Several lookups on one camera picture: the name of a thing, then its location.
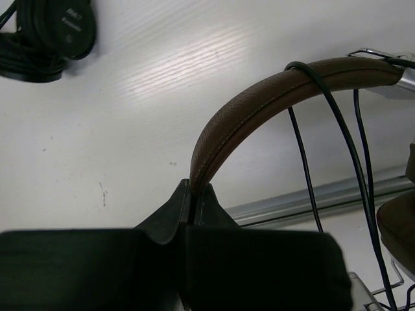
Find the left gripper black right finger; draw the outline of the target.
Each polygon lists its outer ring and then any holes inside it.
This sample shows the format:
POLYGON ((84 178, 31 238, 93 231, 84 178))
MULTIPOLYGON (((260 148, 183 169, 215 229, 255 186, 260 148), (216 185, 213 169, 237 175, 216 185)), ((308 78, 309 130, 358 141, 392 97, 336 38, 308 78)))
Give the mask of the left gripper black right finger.
POLYGON ((316 231, 243 229, 212 186, 185 230, 191 310, 351 310, 351 281, 335 239, 316 231))

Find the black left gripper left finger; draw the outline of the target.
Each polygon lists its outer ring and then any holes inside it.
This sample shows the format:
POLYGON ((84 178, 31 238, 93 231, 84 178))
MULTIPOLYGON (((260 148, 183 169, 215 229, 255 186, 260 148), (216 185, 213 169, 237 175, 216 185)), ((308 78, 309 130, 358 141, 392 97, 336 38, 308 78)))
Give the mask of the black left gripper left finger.
POLYGON ((1 309, 182 310, 172 241, 187 188, 130 229, 1 233, 1 309))

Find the brown silver headphones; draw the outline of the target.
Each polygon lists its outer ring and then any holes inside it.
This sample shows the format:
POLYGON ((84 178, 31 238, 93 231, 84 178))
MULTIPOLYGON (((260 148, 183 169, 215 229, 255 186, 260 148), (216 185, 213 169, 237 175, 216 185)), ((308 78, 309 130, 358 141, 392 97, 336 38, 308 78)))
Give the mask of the brown silver headphones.
POLYGON ((193 199, 196 200, 200 196, 225 160, 251 133, 278 113, 286 110, 300 149, 314 219, 319 224, 320 217, 316 207, 307 156, 292 107, 317 95, 325 96, 350 152, 386 297, 391 309, 396 310, 396 301, 381 254, 380 238, 377 232, 374 177, 361 116, 359 91, 389 86, 414 91, 414 79, 410 77, 410 72, 413 70, 414 61, 410 58, 383 54, 370 49, 360 49, 343 58, 332 58, 310 64, 291 62, 281 73, 254 84, 231 99, 208 122, 198 138, 191 160, 189 183, 193 199), (349 89, 353 91, 355 117, 364 150, 365 164, 363 165, 350 131, 332 95, 334 91, 349 89))

